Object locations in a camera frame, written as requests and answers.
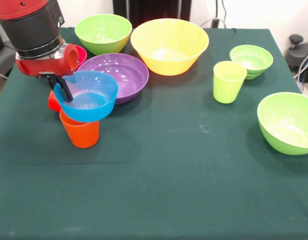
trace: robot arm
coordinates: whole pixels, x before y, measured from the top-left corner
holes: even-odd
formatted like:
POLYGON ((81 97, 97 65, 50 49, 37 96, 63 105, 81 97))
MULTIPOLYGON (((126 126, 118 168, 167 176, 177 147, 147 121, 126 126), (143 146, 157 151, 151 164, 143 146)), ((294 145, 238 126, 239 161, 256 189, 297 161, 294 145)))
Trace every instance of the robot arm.
POLYGON ((61 77, 71 75, 79 63, 73 44, 60 36, 64 18, 57 0, 0 0, 0 24, 16 49, 22 73, 59 83, 68 101, 72 94, 61 77))

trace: green cup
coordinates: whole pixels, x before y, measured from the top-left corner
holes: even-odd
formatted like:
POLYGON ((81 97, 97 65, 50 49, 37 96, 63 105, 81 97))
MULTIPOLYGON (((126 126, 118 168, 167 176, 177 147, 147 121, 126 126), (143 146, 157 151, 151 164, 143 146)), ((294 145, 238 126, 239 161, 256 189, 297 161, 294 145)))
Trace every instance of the green cup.
POLYGON ((222 104, 230 104, 237 98, 248 72, 233 61, 220 61, 214 66, 213 96, 222 104))

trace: bowl rim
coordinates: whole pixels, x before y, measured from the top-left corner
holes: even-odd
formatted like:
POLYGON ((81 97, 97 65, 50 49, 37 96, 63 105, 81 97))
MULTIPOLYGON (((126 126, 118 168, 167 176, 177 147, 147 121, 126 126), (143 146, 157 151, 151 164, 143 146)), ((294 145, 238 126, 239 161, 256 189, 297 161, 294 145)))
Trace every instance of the bowl rim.
POLYGON ((162 61, 162 62, 167 62, 167 63, 177 63, 177 62, 184 62, 184 61, 187 61, 187 60, 190 60, 190 59, 194 59, 196 57, 199 57, 200 55, 202 55, 202 53, 205 52, 205 50, 208 48, 209 44, 210 44, 210 38, 209 38, 209 35, 208 33, 203 29, 201 28, 200 26, 198 26, 197 24, 193 23, 193 22, 190 22, 190 21, 186 21, 186 20, 183 20, 183 19, 178 19, 178 18, 171 18, 171 17, 166 17, 166 18, 158 18, 158 19, 153 19, 153 20, 149 20, 149 21, 146 21, 146 22, 143 22, 142 24, 140 24, 139 26, 137 26, 133 32, 131 33, 130 35, 130 44, 132 45, 132 47, 136 50, 137 53, 139 54, 142 54, 143 56, 145 56, 147 59, 151 59, 151 60, 154 60, 154 61, 162 61), (186 22, 186 24, 189 24, 189 25, 193 25, 195 28, 199 28, 200 31, 202 33, 205 34, 206 38, 207 38, 207 43, 206 43, 206 46, 203 48, 202 51, 200 51, 199 53, 191 56, 191 57, 186 57, 186 58, 182 58, 182 59, 179 59, 179 60, 159 60, 159 59, 156 59, 156 58, 153 58, 153 57, 149 57, 143 53, 141 53, 137 47, 135 47, 135 45, 133 44, 133 36, 135 34, 135 31, 137 31, 137 29, 140 27, 140 26, 144 26, 144 25, 147 25, 148 23, 150 22, 159 22, 159 21, 176 21, 176 22, 186 22))
POLYGON ((106 74, 106 73, 103 73, 103 72, 100 72, 100 71, 93 71, 93 70, 75 71, 75 72, 73 72, 72 75, 64 76, 64 80, 66 81, 66 77, 72 77, 73 75, 81 74, 81 73, 84 73, 84 72, 96 72, 97 74, 106 75, 106 77, 108 77, 108 78, 110 78, 110 79, 113 79, 113 80, 114 80, 113 82, 115 83, 116 89, 117 89, 117 91, 116 91, 116 93, 115 93, 115 96, 114 96, 110 101, 108 101, 106 104, 104 104, 104 105, 102 105, 102 106, 98 106, 98 107, 95 107, 95 108, 92 108, 92 109, 79 109, 79 108, 74 108, 74 107, 65 105, 64 102, 60 102, 60 101, 58 100, 58 98, 56 97, 56 95, 55 95, 55 98, 56 98, 57 102, 58 102, 61 106, 65 106, 66 108, 74 109, 75 111, 91 111, 91 110, 101 109, 101 108, 103 108, 103 107, 109 105, 109 104, 112 103, 113 101, 116 101, 116 99, 117 99, 117 97, 118 97, 118 93, 119 93, 119 85, 118 85, 118 83, 116 82, 116 80, 114 79, 114 77, 112 77, 112 76, 110 76, 110 75, 108 75, 108 74, 106 74))
POLYGON ((88 60, 86 60, 85 62, 83 62, 83 64, 80 65, 80 66, 78 67, 77 71, 78 71, 78 72, 86 71, 86 70, 80 70, 80 68, 81 68, 84 64, 88 64, 88 63, 89 63, 90 61, 92 61, 93 59, 97 59, 97 58, 100 58, 101 56, 106 56, 106 55, 123 55, 123 56, 127 56, 127 57, 129 57, 129 58, 132 58, 132 59, 138 61, 138 62, 144 67, 144 69, 146 70, 146 80, 144 81, 144 84, 143 84, 140 88, 138 88, 135 92, 133 92, 133 93, 131 93, 131 94, 129 94, 129 95, 124 95, 124 96, 121 96, 121 97, 117 97, 117 98, 116 98, 117 100, 125 99, 125 98, 128 98, 128 97, 132 96, 132 95, 138 94, 138 93, 146 86, 146 84, 147 84, 148 81, 149 81, 149 77, 150 77, 150 72, 149 72, 148 67, 147 67, 147 66, 145 65, 145 63, 144 63, 142 60, 140 60, 139 58, 137 58, 137 57, 135 57, 135 56, 132 56, 132 55, 129 55, 129 54, 125 54, 125 53, 120 53, 120 52, 104 53, 104 54, 101 54, 101 55, 97 55, 97 56, 91 57, 90 59, 88 59, 88 60))
POLYGON ((235 47, 233 47, 230 52, 229 52, 229 58, 233 61, 233 62, 236 62, 234 59, 233 59, 233 51, 235 49, 238 49, 238 48, 242 48, 242 47, 253 47, 253 48, 256 48, 256 49, 261 49, 263 51, 265 51, 269 56, 270 56, 270 64, 268 64, 266 67, 263 67, 263 68, 258 68, 258 69, 250 69, 250 68, 247 68, 247 70, 251 70, 251 71, 264 71, 266 69, 268 69, 270 66, 272 66, 273 62, 274 62, 274 58, 273 58, 273 55, 265 48, 261 47, 261 46, 257 46, 257 45, 252 45, 252 44, 241 44, 241 45, 237 45, 235 47))
POLYGON ((277 136, 274 136, 271 134, 271 131, 269 131, 268 127, 265 126, 262 121, 261 121, 261 118, 260 118, 260 108, 263 104, 263 102, 268 99, 268 98, 271 98, 273 96, 276 96, 276 95, 297 95, 297 96, 300 96, 301 98, 305 98, 305 99, 308 99, 308 96, 306 95, 303 95, 301 93, 297 93, 297 92, 292 92, 292 91, 280 91, 280 92, 274 92, 272 94, 269 94, 267 95, 266 97, 264 97, 258 104, 257 106, 257 118, 258 118, 258 122, 259 124, 261 124, 261 126, 275 139, 281 141, 282 143, 286 144, 286 145, 289 145, 289 146, 292 146, 292 147, 297 147, 297 148, 301 148, 301 149, 308 149, 308 146, 303 146, 303 145, 299 145, 299 144, 290 144, 290 143, 287 143, 284 139, 282 139, 281 137, 277 137, 277 136))
POLYGON ((117 14, 112 14, 112 13, 99 13, 99 14, 94 14, 94 15, 87 16, 87 17, 81 19, 81 20, 76 24, 76 26, 75 26, 75 28, 74 28, 74 32, 75 32, 76 36, 77 36, 79 39, 82 39, 84 42, 87 42, 87 43, 89 43, 89 44, 101 44, 101 45, 113 44, 113 43, 117 43, 117 42, 119 42, 119 41, 122 41, 123 39, 127 38, 127 37, 131 34, 132 30, 133 30, 132 23, 131 23, 127 18, 125 18, 125 17, 123 17, 123 16, 120 16, 120 15, 117 15, 117 14), (80 37, 80 36, 78 35, 78 33, 77 33, 77 28, 78 28, 78 26, 80 25, 80 23, 82 23, 83 21, 85 21, 85 20, 87 20, 87 19, 91 19, 91 18, 94 18, 94 17, 100 17, 100 16, 107 16, 107 15, 115 16, 115 17, 118 17, 118 18, 121 18, 121 19, 126 20, 126 21, 129 23, 129 31, 128 31, 128 33, 127 33, 125 36, 123 36, 123 37, 121 37, 120 39, 118 39, 118 40, 113 40, 113 41, 106 42, 106 43, 95 43, 95 42, 86 40, 86 39, 84 39, 83 37, 80 37))
POLYGON ((84 127, 85 125, 87 125, 87 124, 89 124, 89 123, 93 123, 93 122, 91 122, 91 121, 90 121, 90 122, 76 121, 76 120, 70 118, 69 116, 67 116, 63 109, 60 109, 60 111, 58 112, 58 114, 59 114, 59 119, 60 119, 60 121, 62 122, 62 124, 65 124, 65 125, 67 125, 67 126, 70 126, 71 128, 84 127), (69 119, 71 119, 71 120, 73 120, 73 121, 79 123, 79 125, 73 125, 73 124, 69 124, 69 123, 65 122, 65 121, 62 119, 62 117, 61 117, 62 113, 65 115, 65 117, 68 117, 69 119))

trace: plastic cup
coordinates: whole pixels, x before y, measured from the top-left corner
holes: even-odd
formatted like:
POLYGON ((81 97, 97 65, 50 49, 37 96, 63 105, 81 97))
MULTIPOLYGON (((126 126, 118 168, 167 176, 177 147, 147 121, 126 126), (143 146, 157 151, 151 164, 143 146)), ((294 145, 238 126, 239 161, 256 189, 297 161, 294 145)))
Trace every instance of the plastic cup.
POLYGON ((84 47, 81 47, 79 45, 75 45, 75 47, 78 51, 78 65, 74 72, 78 70, 78 68, 85 62, 88 57, 88 52, 84 49, 84 47))
POLYGON ((89 148, 99 140, 100 122, 79 122, 75 121, 61 110, 59 118, 73 145, 78 148, 89 148))
POLYGON ((213 96, 222 104, 237 98, 248 72, 239 63, 220 61, 214 66, 213 96))

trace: light green bowl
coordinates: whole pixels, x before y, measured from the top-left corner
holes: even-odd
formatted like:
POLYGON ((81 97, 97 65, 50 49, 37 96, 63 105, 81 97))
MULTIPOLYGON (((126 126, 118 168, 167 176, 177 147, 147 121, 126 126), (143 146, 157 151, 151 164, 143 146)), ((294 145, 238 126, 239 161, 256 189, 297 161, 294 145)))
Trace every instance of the light green bowl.
POLYGON ((230 51, 229 57, 233 62, 246 68, 246 79, 258 77, 273 64, 273 56, 270 52, 255 45, 236 46, 230 51))
POLYGON ((95 55, 119 53, 130 37, 132 24, 115 14, 98 14, 81 20, 75 34, 95 55))
POLYGON ((278 92, 257 108, 260 130, 267 142, 287 155, 308 154, 308 96, 278 92))

